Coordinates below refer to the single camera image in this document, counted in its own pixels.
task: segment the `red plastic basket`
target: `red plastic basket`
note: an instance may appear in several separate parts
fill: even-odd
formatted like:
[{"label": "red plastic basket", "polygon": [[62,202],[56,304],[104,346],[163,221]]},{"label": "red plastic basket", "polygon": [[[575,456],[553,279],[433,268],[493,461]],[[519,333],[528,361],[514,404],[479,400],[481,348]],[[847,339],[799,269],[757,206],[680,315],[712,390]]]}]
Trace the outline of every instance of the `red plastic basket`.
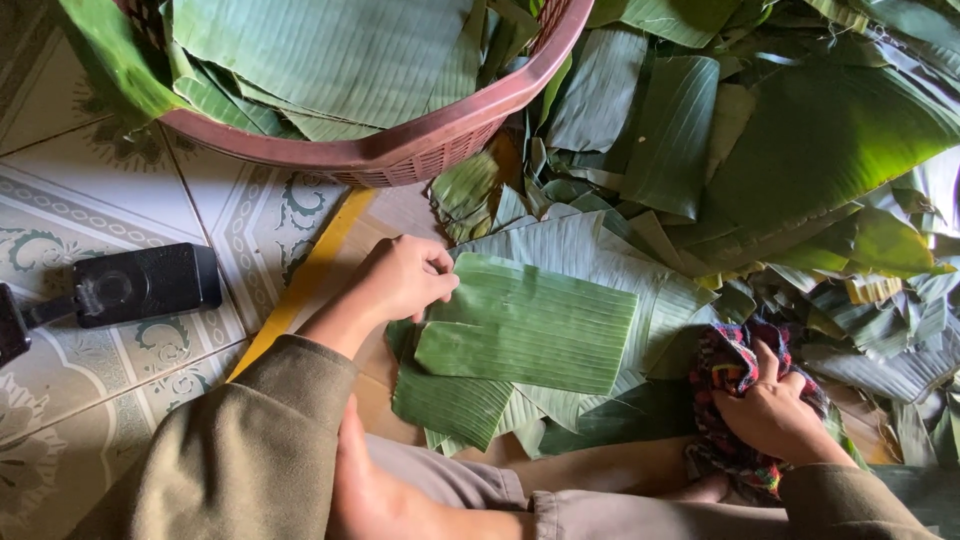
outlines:
[{"label": "red plastic basket", "polygon": [[[154,44],[162,42],[156,0],[114,2]],[[308,142],[253,135],[186,109],[159,120],[224,154],[346,184],[391,187],[430,180],[483,148],[508,114],[540,93],[573,48],[592,6],[593,0],[545,0],[540,34],[523,67],[466,99],[365,138]]]}]

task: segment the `colorful cloth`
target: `colorful cloth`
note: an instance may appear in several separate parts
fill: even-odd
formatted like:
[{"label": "colorful cloth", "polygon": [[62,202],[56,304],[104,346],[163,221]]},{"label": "colorful cloth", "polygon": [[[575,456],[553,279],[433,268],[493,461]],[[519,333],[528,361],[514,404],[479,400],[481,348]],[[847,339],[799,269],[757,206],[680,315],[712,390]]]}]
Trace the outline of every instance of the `colorful cloth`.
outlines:
[{"label": "colorful cloth", "polygon": [[700,338],[697,362],[690,371],[695,398],[693,408],[701,437],[687,449],[687,453],[695,460],[705,460],[730,473],[739,484],[738,491],[755,502],[762,503],[765,499],[767,503],[775,503],[780,499],[777,488],[781,471],[789,465],[776,457],[761,454],[734,435],[720,417],[711,394],[713,390],[723,390],[732,396],[743,397],[754,385],[759,371],[751,348],[752,337],[766,343],[780,359],[777,380],[792,371],[803,375],[806,386],[801,399],[813,407],[821,419],[827,416],[827,395],[804,370],[790,361],[786,347],[790,336],[786,329],[758,318],[743,326],[712,325]]}]

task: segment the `black device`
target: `black device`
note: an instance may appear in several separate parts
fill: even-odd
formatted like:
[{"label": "black device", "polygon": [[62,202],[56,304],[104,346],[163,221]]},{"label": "black device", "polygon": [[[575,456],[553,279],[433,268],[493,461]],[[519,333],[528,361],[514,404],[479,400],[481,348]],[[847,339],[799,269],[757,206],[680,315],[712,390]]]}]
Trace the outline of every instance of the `black device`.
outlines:
[{"label": "black device", "polygon": [[97,328],[223,302],[216,254],[188,242],[78,260],[72,275],[70,293],[22,310],[0,283],[0,367],[30,350],[30,330],[73,313]]}]

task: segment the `beige pants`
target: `beige pants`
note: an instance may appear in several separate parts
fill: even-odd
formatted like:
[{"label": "beige pants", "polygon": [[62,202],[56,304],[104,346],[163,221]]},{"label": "beige pants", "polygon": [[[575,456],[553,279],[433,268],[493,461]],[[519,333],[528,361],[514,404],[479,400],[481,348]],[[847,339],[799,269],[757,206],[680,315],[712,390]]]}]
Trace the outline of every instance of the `beige pants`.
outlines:
[{"label": "beige pants", "polygon": [[538,491],[528,501],[513,471],[457,461],[373,435],[367,435],[367,444],[373,462],[438,503],[534,512],[538,540],[788,537],[786,513],[781,509],[573,490]]}]

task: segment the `olive green sleeve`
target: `olive green sleeve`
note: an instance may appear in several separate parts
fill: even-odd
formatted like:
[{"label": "olive green sleeve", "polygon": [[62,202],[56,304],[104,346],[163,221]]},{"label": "olive green sleeve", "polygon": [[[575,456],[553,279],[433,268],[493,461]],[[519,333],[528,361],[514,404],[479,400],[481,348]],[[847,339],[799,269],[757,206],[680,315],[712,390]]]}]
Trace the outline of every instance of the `olive green sleeve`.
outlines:
[{"label": "olive green sleeve", "polygon": [[357,369],[282,335],[233,382],[177,407],[70,538],[323,538]]},{"label": "olive green sleeve", "polygon": [[797,538],[937,538],[880,479],[856,467],[798,467],[780,481],[780,498]]}]

